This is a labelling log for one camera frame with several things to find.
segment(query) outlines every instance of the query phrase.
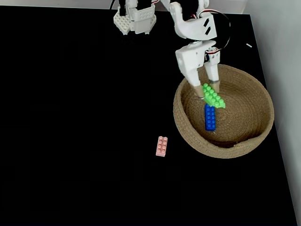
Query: wicker basket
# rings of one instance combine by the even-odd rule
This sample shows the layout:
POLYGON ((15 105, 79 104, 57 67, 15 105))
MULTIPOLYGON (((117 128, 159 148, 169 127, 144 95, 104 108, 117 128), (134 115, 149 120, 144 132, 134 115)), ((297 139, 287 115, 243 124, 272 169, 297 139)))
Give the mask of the wicker basket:
MULTIPOLYGON (((226 109, 216 109, 216 130, 205 130, 205 102, 197 98, 184 79, 174 97, 174 120, 185 141, 197 151, 215 158, 236 158, 254 150, 269 134, 274 107, 267 90, 253 76, 219 65, 221 98, 226 109)), ((209 82, 204 67, 202 83, 209 82)))

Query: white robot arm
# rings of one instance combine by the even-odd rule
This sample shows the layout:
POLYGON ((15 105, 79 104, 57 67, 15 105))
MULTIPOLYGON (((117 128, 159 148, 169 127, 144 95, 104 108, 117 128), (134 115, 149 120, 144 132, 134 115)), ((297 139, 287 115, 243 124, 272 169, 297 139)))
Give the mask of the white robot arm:
MULTIPOLYGON (((114 17, 115 25, 127 34, 129 31, 135 33, 149 34, 156 22, 153 0, 149 8, 137 10, 137 0, 126 0, 126 16, 120 16, 119 10, 114 17)), ((218 93, 220 80, 218 64, 220 62, 220 49, 214 47, 217 37, 213 15, 206 12, 209 0, 198 0, 198 10, 195 18, 188 21, 183 20, 182 7, 178 2, 170 3, 170 0, 161 0, 165 8, 171 13, 174 20, 174 28, 177 35, 194 42, 175 52, 181 73, 188 80, 197 96, 204 97, 201 82, 198 78, 198 68, 205 66, 211 86, 218 93)))

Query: black table surface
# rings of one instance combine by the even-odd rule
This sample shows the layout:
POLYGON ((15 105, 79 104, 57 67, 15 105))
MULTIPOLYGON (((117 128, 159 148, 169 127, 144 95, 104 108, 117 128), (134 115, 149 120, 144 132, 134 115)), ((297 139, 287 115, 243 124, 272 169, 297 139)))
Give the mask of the black table surface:
MULTIPOLYGON (((149 35, 125 36, 115 13, 0 7, 1 221, 296 225, 275 126, 239 158, 191 148, 173 117, 174 52, 189 40, 168 12, 149 35), (169 139, 164 158, 158 136, 169 139)), ((227 22, 214 18, 221 47, 227 22)), ((265 85, 250 16, 229 18, 221 64, 265 85)))

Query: lego brick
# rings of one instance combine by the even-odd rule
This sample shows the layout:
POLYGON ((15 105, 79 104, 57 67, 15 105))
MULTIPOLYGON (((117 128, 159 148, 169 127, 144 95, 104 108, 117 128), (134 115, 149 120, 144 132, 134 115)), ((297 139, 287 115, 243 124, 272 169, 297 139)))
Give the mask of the lego brick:
POLYGON ((224 100, 207 83, 203 85, 203 92, 205 94, 204 100, 207 104, 216 108, 226 108, 224 100))
POLYGON ((207 131, 215 131, 215 108, 205 105, 205 127, 207 131))
POLYGON ((167 137, 159 137, 156 156, 164 157, 166 154, 167 137))

